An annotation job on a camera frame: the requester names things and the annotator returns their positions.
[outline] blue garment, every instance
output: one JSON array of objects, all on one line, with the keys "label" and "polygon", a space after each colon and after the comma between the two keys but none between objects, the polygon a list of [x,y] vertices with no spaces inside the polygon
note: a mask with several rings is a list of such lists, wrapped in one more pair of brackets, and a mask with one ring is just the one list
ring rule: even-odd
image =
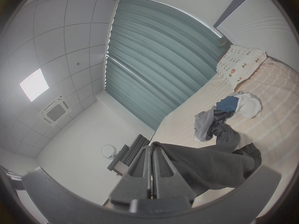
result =
[{"label": "blue garment", "polygon": [[222,99],[220,102],[216,103],[216,110],[226,112],[234,111],[237,108],[238,100],[238,97],[228,96],[225,99]]}]

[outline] curtain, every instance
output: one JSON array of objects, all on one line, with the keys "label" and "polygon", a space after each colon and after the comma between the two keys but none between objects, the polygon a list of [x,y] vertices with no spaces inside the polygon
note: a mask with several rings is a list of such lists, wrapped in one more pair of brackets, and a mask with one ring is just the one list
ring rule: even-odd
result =
[{"label": "curtain", "polygon": [[120,0],[105,90],[156,130],[216,73],[219,37],[189,15],[151,0]]}]

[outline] white pillow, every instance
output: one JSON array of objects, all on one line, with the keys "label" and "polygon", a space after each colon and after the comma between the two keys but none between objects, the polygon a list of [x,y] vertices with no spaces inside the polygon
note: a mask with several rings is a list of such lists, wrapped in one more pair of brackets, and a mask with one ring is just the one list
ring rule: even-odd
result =
[{"label": "white pillow", "polygon": [[216,70],[234,92],[237,84],[248,79],[266,58],[264,50],[231,45],[217,64]]}]

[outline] mattress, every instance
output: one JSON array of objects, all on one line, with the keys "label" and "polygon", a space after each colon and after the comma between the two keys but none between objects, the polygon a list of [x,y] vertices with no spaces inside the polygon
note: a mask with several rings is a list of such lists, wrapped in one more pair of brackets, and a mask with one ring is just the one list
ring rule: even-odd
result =
[{"label": "mattress", "polygon": [[[261,101],[262,113],[248,119],[235,114],[226,121],[240,136],[241,148],[249,143],[261,151],[262,164],[282,174],[271,200],[260,213],[264,215],[284,192],[299,163],[299,76],[288,66],[267,58],[252,76],[238,84],[235,91],[252,93]],[[194,140],[194,116],[211,109],[231,93],[218,73],[161,122],[152,141],[188,147],[214,145],[216,137],[206,142]],[[209,190],[197,197],[193,207],[206,204],[233,190]]]}]

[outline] white headboard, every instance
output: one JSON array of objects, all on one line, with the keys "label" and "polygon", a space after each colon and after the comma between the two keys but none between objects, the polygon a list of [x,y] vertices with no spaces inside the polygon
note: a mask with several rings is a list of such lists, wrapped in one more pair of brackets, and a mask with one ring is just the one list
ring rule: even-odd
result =
[{"label": "white headboard", "polygon": [[299,45],[271,0],[245,0],[217,29],[234,45],[265,50],[299,72]]}]

